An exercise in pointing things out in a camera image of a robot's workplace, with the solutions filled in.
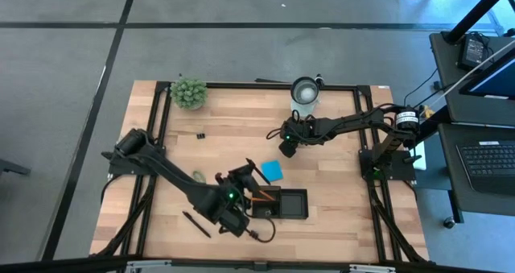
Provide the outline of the black power adapter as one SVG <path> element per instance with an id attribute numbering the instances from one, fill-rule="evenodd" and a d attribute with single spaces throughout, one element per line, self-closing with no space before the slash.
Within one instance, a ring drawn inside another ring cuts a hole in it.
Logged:
<path id="1" fill-rule="evenodd" d="M 487 58 L 488 44 L 489 38 L 479 32 L 466 34 L 461 42 L 457 67 L 463 70 L 475 68 Z"/>

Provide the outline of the white desk lamp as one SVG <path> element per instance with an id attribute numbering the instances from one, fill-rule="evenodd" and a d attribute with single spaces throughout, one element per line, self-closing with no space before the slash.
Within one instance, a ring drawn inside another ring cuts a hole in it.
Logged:
<path id="1" fill-rule="evenodd" d="M 319 92 L 324 82 L 320 74 L 312 77 L 300 77 L 290 87 L 290 108 L 297 111 L 301 118 L 312 114 L 319 103 Z"/>

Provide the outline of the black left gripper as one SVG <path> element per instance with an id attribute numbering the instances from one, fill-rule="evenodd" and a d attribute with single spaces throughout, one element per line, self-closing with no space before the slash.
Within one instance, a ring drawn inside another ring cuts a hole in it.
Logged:
<path id="1" fill-rule="evenodd" d="M 231 205 L 242 209 L 244 213 L 251 207 L 251 200 L 245 196 L 245 190 L 259 191 L 261 186 L 253 178 L 255 166 L 246 164 L 229 171 L 225 177 L 221 172 L 215 174 L 215 181 L 221 189 L 221 195 Z"/>

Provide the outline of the black crossbar with brackets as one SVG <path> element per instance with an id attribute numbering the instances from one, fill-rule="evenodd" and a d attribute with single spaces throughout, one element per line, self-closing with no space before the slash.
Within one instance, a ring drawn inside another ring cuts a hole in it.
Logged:
<path id="1" fill-rule="evenodd" d="M 213 267 L 247 269 L 256 272 L 271 270 L 327 270 L 344 273 L 499 273 L 477 269 L 441 266 L 432 262 L 410 263 L 316 263 L 287 261 L 235 261 L 207 259 L 149 259 L 140 255 L 93 255 L 78 259 L 43 260 L 29 263 L 0 264 L 0 273 L 106 273 L 122 269 L 149 267 Z"/>

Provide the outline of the white paper sheet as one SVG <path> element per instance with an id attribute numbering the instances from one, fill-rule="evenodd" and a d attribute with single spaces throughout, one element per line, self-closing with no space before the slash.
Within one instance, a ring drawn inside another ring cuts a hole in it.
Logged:
<path id="1" fill-rule="evenodd" d="M 425 171 L 426 170 L 426 153 L 424 142 L 420 142 L 414 149 L 410 150 L 412 155 L 415 155 L 417 159 L 414 161 L 413 166 L 415 170 Z"/>

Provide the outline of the black floor stand foot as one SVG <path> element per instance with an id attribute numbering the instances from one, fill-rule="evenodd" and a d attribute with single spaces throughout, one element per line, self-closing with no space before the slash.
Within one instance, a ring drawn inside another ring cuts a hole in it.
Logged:
<path id="1" fill-rule="evenodd" d="M 0 159 L 0 176 L 4 172 L 5 173 L 13 172 L 13 173 L 16 173 L 19 175 L 27 176 L 31 173 L 31 169 L 25 168 L 24 166 L 18 165 L 16 163 L 12 163 L 12 162 L 4 160 L 4 159 Z"/>

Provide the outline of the black metal post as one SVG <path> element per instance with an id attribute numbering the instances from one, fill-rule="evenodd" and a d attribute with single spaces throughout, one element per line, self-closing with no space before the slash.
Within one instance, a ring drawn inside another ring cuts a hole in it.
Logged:
<path id="1" fill-rule="evenodd" d="M 449 32 L 443 32 L 443 39 L 449 44 L 458 42 L 485 14 L 500 0 L 479 0 L 479 2 Z"/>

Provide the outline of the thick black marker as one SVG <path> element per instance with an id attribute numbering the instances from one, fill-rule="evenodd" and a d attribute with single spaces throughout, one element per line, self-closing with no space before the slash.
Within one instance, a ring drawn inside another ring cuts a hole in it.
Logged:
<path id="1" fill-rule="evenodd" d="M 205 235 L 207 238 L 211 238 L 211 234 L 198 222 L 196 221 L 193 216 L 186 212 L 186 211 L 182 211 L 182 214 L 203 234 Z"/>

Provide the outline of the black computer monitor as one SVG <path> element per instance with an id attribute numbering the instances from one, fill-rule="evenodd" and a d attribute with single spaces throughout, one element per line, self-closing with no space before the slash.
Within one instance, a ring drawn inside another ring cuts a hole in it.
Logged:
<path id="1" fill-rule="evenodd" d="M 460 94 L 515 100 L 515 48 L 459 89 Z"/>

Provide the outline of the black mesh desk organizer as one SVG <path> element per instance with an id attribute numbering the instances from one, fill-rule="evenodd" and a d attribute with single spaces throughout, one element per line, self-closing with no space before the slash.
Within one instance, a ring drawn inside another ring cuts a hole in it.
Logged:
<path id="1" fill-rule="evenodd" d="M 281 188 L 280 186 L 261 187 L 262 191 L 270 194 L 275 201 L 252 202 L 251 215 L 256 218 L 299 219 L 309 217 L 307 190 L 303 188 Z M 262 198 L 257 192 L 252 198 Z"/>

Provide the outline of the black keyboard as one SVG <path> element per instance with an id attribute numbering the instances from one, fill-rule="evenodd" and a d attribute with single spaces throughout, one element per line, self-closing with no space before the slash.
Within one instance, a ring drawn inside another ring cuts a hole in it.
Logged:
<path id="1" fill-rule="evenodd" d="M 455 147 L 474 191 L 515 196 L 515 141 L 471 141 Z"/>

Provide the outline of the slim black pen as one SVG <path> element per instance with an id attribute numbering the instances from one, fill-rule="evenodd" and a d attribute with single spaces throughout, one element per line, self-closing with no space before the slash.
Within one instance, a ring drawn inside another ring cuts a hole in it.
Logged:
<path id="1" fill-rule="evenodd" d="M 270 185 L 270 181 L 265 177 L 265 175 L 258 169 L 256 163 L 249 158 L 246 158 L 246 161 L 250 168 L 255 171 L 268 185 Z"/>

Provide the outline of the black aluminium table frame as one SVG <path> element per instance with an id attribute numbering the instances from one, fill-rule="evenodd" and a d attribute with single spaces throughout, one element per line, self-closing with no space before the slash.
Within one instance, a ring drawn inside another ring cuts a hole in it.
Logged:
<path id="1" fill-rule="evenodd" d="M 316 263 L 377 263 L 368 187 L 358 152 L 370 147 L 370 132 L 343 134 L 323 146 L 300 147 L 287 158 L 279 139 L 267 139 L 290 115 L 290 87 L 278 83 L 211 83 L 208 100 L 198 110 L 154 103 L 155 83 L 135 81 L 122 122 L 122 133 L 144 128 L 151 115 L 166 120 L 167 158 L 186 173 L 200 171 L 213 183 L 215 174 L 246 163 L 278 160 L 279 185 L 307 190 L 309 217 L 304 220 L 253 220 L 260 234 L 220 234 L 196 213 L 186 197 L 159 177 L 146 223 L 143 256 L 149 259 L 207 259 Z M 205 139 L 196 135 L 205 133 Z M 203 235 L 183 214 L 190 213 L 210 234 Z"/>

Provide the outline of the blue sticky note pad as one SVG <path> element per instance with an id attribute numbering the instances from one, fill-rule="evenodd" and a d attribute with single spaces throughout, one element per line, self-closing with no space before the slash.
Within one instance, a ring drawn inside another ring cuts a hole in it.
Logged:
<path id="1" fill-rule="evenodd" d="M 283 179 L 282 168 L 278 160 L 264 162 L 261 165 L 262 173 L 269 182 Z"/>

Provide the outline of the black desk with keyboard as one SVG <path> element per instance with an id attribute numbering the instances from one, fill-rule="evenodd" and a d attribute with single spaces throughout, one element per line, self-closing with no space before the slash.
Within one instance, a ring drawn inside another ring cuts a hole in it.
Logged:
<path id="1" fill-rule="evenodd" d="M 458 210 L 471 213 L 489 213 L 515 217 L 515 196 L 497 195 L 474 191 L 468 183 L 457 144 L 471 141 L 515 141 L 515 130 L 440 124 L 439 137 L 443 154 L 450 172 L 451 199 Z"/>

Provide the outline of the dark grey office desk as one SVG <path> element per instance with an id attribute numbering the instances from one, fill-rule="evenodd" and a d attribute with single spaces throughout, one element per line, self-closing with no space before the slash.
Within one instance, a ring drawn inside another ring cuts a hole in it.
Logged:
<path id="1" fill-rule="evenodd" d="M 429 39 L 442 85 L 456 83 L 467 73 L 455 64 L 459 58 L 460 46 L 447 43 L 440 33 L 430 34 Z M 459 89 L 462 86 L 464 81 L 443 99 L 443 110 L 448 112 L 451 122 L 476 126 L 515 127 L 515 100 L 460 94 Z"/>

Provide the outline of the artificial succulent in grey pot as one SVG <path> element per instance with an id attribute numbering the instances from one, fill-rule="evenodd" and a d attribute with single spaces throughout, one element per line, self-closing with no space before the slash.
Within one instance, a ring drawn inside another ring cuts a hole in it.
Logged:
<path id="1" fill-rule="evenodd" d="M 171 84 L 171 99 L 183 110 L 197 110 L 207 101 L 208 88 L 196 78 L 181 77 Z"/>

